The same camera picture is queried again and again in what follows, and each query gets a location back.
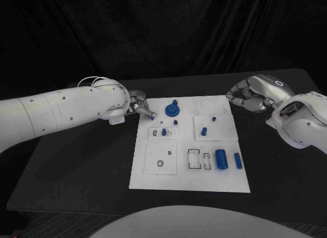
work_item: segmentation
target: dark gray table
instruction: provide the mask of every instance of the dark gray table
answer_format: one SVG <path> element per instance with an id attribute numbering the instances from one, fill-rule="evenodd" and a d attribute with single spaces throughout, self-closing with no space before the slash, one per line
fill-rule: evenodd
<path id="1" fill-rule="evenodd" d="M 121 81 L 148 98 L 223 95 L 258 72 Z M 301 69 L 260 72 L 295 93 L 318 91 Z M 42 137 L 19 180 L 10 210 L 131 214 L 167 205 L 237 211 L 276 222 L 327 224 L 327 155 L 292 148 L 262 114 L 230 106 L 250 193 L 128 189 L 138 115 L 111 126 L 96 120 Z"/>

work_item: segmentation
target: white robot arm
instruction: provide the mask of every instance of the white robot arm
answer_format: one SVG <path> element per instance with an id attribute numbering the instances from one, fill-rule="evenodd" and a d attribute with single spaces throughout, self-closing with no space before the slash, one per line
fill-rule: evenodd
<path id="1" fill-rule="evenodd" d="M 233 96 L 242 91 L 245 99 Z M 255 75 L 239 82 L 226 97 L 252 112 L 273 108 L 266 124 L 285 142 L 302 149 L 309 145 L 327 154 L 327 97 L 317 92 L 295 95 L 288 85 L 269 75 Z"/>
<path id="2" fill-rule="evenodd" d="M 101 80 L 93 81 L 91 87 L 0 101 L 0 152 L 17 143 L 98 118 L 114 125 L 135 112 L 155 116 L 141 91 L 127 91 L 115 80 L 95 78 Z"/>

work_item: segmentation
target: small blue part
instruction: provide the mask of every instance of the small blue part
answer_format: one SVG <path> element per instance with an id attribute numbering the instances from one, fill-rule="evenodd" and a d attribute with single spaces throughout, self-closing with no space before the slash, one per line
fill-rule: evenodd
<path id="1" fill-rule="evenodd" d="M 219 170 L 227 169 L 224 150 L 216 150 L 216 161 L 217 161 L 217 169 Z"/>
<path id="2" fill-rule="evenodd" d="M 242 169 L 242 162 L 240 162 L 240 157 L 237 153 L 235 153 L 235 161 L 236 161 L 236 168 Z"/>
<path id="3" fill-rule="evenodd" d="M 174 117 L 180 112 L 180 108 L 177 106 L 177 101 L 174 100 L 173 103 L 165 107 L 165 114 L 170 117 Z"/>
<path id="4" fill-rule="evenodd" d="M 201 136 L 206 136 L 206 131 L 207 131 L 207 128 L 203 127 L 203 130 L 201 130 Z"/>

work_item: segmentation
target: black backdrop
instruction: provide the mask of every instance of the black backdrop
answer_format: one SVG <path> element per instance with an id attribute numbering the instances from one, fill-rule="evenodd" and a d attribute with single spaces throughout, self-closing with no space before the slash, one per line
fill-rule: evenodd
<path id="1" fill-rule="evenodd" d="M 121 80 L 292 67 L 327 93 L 327 0 L 0 1 L 0 100 L 95 74 Z M 6 201 L 36 143 L 0 154 L 3 232 L 21 225 Z"/>

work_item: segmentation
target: carpet floor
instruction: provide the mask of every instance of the carpet floor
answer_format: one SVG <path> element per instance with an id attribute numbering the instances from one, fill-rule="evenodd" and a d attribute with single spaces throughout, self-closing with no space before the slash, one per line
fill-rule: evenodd
<path id="1" fill-rule="evenodd" d="M 20 212 L 27 220 L 24 230 L 4 238 L 88 238 L 119 215 L 55 212 Z M 314 238 L 327 238 L 327 225 L 279 223 Z"/>

